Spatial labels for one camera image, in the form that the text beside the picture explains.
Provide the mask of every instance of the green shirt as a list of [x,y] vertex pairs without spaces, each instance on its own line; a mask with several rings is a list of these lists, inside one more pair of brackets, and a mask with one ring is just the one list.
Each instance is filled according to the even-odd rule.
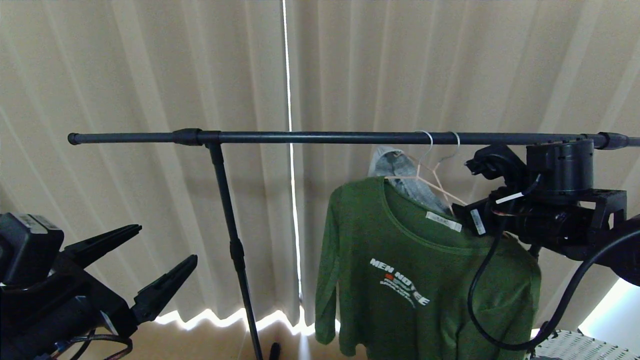
[[[375,360],[522,360],[524,352],[491,345],[469,319],[469,285],[493,239],[455,224],[383,177],[337,188],[317,281],[318,342],[335,337],[339,287],[344,355],[361,343]],[[539,295],[538,265],[505,238],[477,285],[475,314],[494,338],[521,343],[531,335]]]

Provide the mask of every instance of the gray garment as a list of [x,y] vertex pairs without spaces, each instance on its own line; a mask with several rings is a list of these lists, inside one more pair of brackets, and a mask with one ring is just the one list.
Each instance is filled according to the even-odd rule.
[[[369,176],[414,176],[415,171],[415,165],[402,150],[384,145],[376,148],[369,165]],[[429,185],[422,181],[411,179],[391,179],[389,181],[400,193],[409,196],[427,208],[451,214],[449,207],[431,191]]]

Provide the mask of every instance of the black metal rod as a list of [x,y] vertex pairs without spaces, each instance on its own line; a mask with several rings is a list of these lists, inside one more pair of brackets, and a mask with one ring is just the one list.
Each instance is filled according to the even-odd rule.
[[253,351],[257,360],[263,360],[262,349],[260,348],[260,339],[258,338],[258,330],[255,324],[255,316],[253,315],[253,307],[249,296],[249,282],[246,279],[246,270],[244,265],[244,250],[242,242],[238,237],[236,227],[236,219],[234,209],[231,203],[231,192],[229,191],[229,183],[227,181],[227,172],[225,170],[225,160],[222,155],[222,147],[219,143],[207,144],[211,153],[211,161],[216,169],[216,178],[218,179],[218,189],[220,190],[220,199],[222,200],[222,208],[225,212],[225,220],[227,222],[227,230],[229,231],[229,249],[231,258],[238,274],[238,282],[240,283],[240,292],[244,302],[244,310],[246,311],[246,319],[249,323],[249,333],[253,343]]
[[[456,144],[453,133],[430,133],[434,144]],[[596,148],[619,149],[640,147],[640,137],[617,133],[537,134],[537,133],[458,133],[462,145],[533,145],[537,143],[592,139]],[[184,145],[206,143],[385,143],[426,144],[429,137],[422,132],[375,133],[335,131],[202,131],[183,129],[172,133],[69,134],[71,144],[175,142]]]

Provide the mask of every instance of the shirt sleeve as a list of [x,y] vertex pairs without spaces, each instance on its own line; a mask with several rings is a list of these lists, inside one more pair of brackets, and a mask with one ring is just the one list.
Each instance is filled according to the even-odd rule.
[[326,214],[316,288],[316,340],[325,345],[335,337],[336,285],[340,270],[337,219],[337,192],[334,192]]
[[[508,306],[475,313],[482,328],[494,338],[509,344],[529,341],[536,314],[535,301],[524,300]],[[487,341],[469,320],[458,335],[457,360],[522,360],[525,351],[510,351]]]

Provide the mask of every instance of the curtain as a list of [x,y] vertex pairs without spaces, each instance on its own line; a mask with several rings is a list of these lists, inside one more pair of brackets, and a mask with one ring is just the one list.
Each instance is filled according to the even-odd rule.
[[[243,307],[204,148],[80,145],[67,133],[183,127],[287,130],[282,5],[235,1],[0,4],[1,186],[65,244],[130,223],[142,232],[89,272],[130,304],[189,254],[164,310],[188,320]],[[224,145],[257,318],[298,322],[288,145]]]
[[[287,1],[294,130],[487,131],[637,135],[640,3]],[[473,202],[500,181],[473,177],[464,146],[438,171]],[[369,145],[295,145],[302,294],[314,319],[327,199],[366,176]],[[420,156],[426,147],[404,147]],[[523,147],[513,147],[524,158]],[[434,165],[452,154],[438,146]],[[595,184],[628,191],[640,211],[637,149],[598,151]],[[539,326],[578,263],[543,251]],[[617,277],[594,266],[560,328],[575,329]]]

